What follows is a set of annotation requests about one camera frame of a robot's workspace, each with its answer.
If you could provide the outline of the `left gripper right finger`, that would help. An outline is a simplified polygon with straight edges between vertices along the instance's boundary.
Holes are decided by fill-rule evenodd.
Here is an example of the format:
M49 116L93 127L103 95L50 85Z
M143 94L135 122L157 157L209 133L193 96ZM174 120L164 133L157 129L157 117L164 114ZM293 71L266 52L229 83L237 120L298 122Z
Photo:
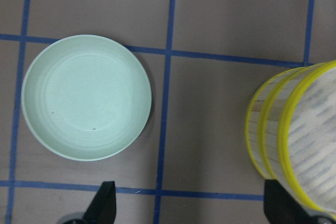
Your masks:
M264 214L269 223L335 223L320 211L307 211L274 179L264 183Z

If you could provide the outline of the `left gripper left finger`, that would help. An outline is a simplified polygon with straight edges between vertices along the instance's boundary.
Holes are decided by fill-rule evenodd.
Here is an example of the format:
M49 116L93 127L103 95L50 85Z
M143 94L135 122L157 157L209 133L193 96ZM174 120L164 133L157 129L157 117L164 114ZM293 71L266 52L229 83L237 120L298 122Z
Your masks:
M89 207L80 217L63 217L59 223L110 223L113 224L117 215L115 182L103 182L96 192Z

